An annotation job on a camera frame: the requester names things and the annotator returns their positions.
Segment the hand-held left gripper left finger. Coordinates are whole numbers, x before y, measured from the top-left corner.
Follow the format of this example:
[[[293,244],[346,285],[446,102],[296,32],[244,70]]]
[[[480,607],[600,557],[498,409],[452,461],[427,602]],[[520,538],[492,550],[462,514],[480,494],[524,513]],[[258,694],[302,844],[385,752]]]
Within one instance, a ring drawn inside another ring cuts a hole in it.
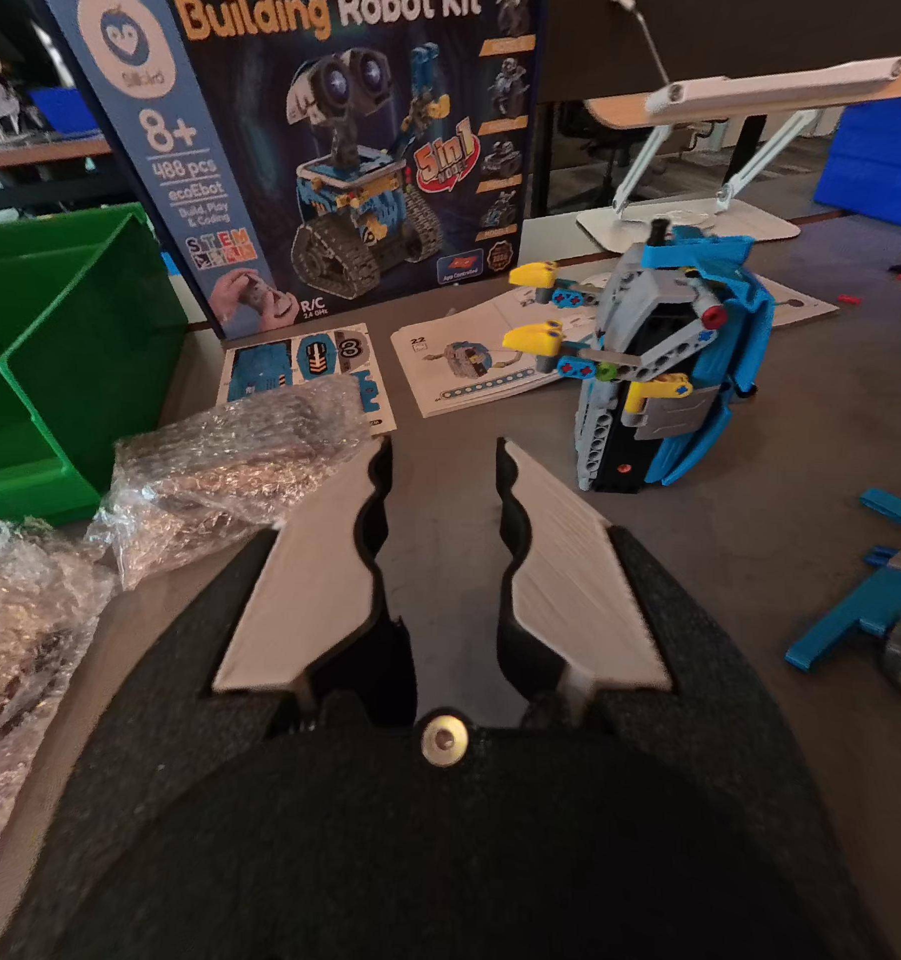
[[[214,694],[288,694],[304,716],[353,694],[372,724],[412,724],[409,631],[388,608],[378,556],[393,482],[372,438],[283,523],[212,680]]]

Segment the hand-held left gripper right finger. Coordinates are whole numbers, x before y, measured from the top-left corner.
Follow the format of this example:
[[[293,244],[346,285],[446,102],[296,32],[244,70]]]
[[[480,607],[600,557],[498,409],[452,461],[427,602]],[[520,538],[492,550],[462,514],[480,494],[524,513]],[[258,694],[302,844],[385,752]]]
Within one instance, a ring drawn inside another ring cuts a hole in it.
[[[623,533],[516,441],[495,445],[501,580],[496,658],[528,703],[579,724],[600,694],[672,693],[673,677],[614,542]]]

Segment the blue toy robot model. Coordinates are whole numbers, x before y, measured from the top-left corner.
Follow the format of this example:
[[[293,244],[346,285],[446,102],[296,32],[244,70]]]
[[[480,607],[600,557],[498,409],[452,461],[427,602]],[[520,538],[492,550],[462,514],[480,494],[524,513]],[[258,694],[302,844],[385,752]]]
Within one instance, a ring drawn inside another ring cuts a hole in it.
[[[658,218],[601,289],[560,279],[550,261],[510,272],[540,305],[595,309],[593,334],[582,341],[557,319],[503,339],[505,349],[533,355],[538,372],[582,382],[574,426],[581,491],[672,485],[721,437],[735,399],[754,395],[776,305],[746,265],[753,244]]]

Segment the grey desk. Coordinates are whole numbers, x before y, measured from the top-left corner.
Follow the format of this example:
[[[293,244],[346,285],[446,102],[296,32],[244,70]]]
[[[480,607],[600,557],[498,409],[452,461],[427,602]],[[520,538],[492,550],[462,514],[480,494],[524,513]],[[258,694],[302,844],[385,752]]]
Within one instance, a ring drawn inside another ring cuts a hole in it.
[[[901,526],[901,230],[785,258],[839,317],[778,329],[682,479],[584,494],[578,388],[404,421],[377,556],[412,724],[337,692],[215,694],[277,534],[108,606],[0,841],[0,958],[901,958],[901,692],[876,654],[785,661]],[[498,438],[622,533],[671,693],[579,724],[497,659]]]

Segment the small bubble wrap piece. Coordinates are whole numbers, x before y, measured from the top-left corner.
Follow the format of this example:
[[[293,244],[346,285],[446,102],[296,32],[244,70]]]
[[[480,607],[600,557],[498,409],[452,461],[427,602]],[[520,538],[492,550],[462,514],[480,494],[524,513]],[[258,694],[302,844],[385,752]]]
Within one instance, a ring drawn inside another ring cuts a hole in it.
[[[114,446],[110,485],[83,537],[121,589],[283,528],[372,433],[349,374],[250,394]]]

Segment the blue sticker sheet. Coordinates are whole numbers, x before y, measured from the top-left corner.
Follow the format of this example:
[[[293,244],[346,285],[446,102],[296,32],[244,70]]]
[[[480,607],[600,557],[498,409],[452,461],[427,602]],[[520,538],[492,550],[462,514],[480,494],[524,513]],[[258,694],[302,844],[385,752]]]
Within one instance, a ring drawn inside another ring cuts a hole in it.
[[[357,381],[373,436],[396,430],[385,381],[363,323],[228,349],[216,404],[333,376]]]

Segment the instruction booklet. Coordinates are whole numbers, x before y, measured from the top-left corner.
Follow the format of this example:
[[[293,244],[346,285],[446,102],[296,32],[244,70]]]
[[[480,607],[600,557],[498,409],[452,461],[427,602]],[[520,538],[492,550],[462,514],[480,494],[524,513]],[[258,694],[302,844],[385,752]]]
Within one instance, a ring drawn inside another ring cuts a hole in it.
[[[503,345],[510,330],[545,320],[559,321],[575,341],[594,342],[595,307],[545,306],[528,287],[396,330],[392,345],[420,414],[429,418],[495,402],[559,380],[557,373],[538,371],[531,354]]]

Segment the large bubble wrap sheet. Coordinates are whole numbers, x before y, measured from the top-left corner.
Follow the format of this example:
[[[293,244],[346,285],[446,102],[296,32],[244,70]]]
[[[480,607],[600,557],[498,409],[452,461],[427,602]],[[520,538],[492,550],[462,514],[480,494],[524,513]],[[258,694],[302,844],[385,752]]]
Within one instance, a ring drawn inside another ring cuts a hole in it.
[[[43,520],[0,519],[0,839],[119,590],[101,556]]]

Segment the green plastic bin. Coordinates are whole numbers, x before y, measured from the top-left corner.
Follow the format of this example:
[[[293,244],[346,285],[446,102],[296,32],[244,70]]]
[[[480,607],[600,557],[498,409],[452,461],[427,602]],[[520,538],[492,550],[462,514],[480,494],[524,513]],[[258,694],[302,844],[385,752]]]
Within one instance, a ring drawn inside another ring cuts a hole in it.
[[[140,205],[0,224],[0,519],[94,515],[188,327]]]

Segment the robot kit box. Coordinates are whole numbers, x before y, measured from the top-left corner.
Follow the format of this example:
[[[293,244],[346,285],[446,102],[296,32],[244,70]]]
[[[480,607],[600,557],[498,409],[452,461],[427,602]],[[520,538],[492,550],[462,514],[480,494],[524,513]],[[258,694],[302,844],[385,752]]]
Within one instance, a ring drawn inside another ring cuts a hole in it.
[[[507,271],[546,2],[42,2],[223,340]]]

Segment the blue plastic bin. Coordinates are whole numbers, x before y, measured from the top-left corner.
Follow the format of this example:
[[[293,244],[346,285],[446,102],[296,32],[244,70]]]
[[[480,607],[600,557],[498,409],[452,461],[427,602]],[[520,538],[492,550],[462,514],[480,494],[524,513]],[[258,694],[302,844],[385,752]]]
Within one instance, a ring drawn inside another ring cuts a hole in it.
[[[901,226],[901,98],[844,110],[814,200]]]

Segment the blue storage crate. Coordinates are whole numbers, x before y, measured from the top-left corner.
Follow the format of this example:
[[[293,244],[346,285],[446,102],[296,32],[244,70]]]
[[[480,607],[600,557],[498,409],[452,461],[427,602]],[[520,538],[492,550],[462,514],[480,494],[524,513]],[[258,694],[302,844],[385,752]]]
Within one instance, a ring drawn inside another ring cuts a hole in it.
[[[83,138],[100,133],[100,126],[74,87],[38,87],[29,95],[49,123],[51,129],[64,138]]]

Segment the white folding stand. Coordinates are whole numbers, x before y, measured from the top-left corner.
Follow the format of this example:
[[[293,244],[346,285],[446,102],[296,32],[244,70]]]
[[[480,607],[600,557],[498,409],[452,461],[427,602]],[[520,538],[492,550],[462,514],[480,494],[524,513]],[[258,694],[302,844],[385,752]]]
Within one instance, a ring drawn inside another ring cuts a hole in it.
[[[740,200],[740,194],[795,138],[828,109],[901,98],[901,56],[852,61],[824,69],[749,78],[667,81],[653,92],[585,102],[598,122],[614,130],[650,133],[608,206],[579,213],[578,227],[602,250],[621,255],[649,237],[655,219],[697,227],[705,234],[745,235],[756,242],[791,239],[800,228]],[[785,122],[712,197],[633,203],[631,194],[675,128],[736,116],[788,113]]]

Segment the dark monitor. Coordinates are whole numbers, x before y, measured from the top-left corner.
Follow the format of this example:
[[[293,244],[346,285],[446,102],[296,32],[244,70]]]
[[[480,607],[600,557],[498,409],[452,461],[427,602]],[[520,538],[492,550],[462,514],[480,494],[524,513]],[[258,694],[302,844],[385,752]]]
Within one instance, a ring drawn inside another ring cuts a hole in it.
[[[901,1],[636,1],[672,81],[789,73],[901,56]],[[634,12],[618,2],[544,2],[537,99],[659,90]]]

